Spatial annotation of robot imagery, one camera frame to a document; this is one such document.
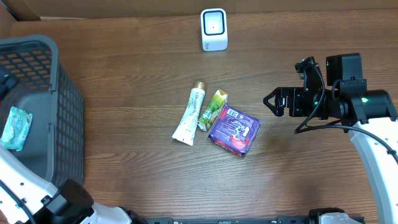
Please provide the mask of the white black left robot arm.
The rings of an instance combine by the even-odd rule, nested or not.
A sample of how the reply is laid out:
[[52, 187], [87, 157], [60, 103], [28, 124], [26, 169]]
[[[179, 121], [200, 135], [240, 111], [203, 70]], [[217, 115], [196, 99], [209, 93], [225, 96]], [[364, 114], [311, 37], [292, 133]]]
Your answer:
[[132, 210], [95, 203], [82, 185], [57, 188], [1, 147], [1, 211], [15, 223], [146, 223]]

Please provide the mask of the white tube gold cap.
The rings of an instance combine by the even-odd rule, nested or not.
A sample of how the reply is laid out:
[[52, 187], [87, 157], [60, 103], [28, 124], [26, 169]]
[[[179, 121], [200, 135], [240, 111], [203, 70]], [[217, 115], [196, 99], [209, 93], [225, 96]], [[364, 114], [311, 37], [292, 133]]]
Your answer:
[[178, 127], [172, 135], [174, 140], [180, 141], [189, 146], [193, 145], [205, 93], [205, 83], [199, 81], [193, 83], [185, 112]]

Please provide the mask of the green juice carton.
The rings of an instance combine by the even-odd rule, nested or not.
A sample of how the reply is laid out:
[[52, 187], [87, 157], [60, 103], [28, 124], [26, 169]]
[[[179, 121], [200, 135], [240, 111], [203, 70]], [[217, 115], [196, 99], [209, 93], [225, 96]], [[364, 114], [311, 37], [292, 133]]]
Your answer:
[[221, 110], [228, 102], [228, 94], [223, 90], [217, 90], [213, 95], [210, 104], [207, 109], [203, 112], [198, 120], [198, 127], [202, 131], [209, 131], [211, 127], [214, 125], [218, 116], [221, 113]]

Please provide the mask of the teal snack packet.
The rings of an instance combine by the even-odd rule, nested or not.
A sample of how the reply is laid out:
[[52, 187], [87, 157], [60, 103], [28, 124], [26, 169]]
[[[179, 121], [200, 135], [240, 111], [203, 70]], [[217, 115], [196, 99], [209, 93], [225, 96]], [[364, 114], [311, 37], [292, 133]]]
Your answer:
[[21, 151], [32, 125], [33, 114], [12, 106], [1, 136], [1, 145], [6, 149]]

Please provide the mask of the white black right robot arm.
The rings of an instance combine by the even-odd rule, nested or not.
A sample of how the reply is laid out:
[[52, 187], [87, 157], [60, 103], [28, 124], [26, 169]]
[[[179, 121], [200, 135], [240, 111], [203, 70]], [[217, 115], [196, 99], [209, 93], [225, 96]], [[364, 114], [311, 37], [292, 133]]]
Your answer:
[[397, 223], [397, 111], [385, 90], [368, 90], [359, 53], [326, 58], [326, 76], [314, 57], [295, 64], [302, 87], [277, 87], [263, 103], [275, 116], [288, 109], [304, 121], [296, 134], [341, 129], [366, 171], [380, 223]]

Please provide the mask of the purple pad package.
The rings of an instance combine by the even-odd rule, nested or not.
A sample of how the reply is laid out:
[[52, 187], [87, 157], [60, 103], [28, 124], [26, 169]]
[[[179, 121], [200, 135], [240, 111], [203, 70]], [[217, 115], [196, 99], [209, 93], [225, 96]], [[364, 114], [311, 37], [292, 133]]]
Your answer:
[[211, 142], [245, 157], [261, 128], [261, 121], [230, 105], [225, 105], [211, 128]]

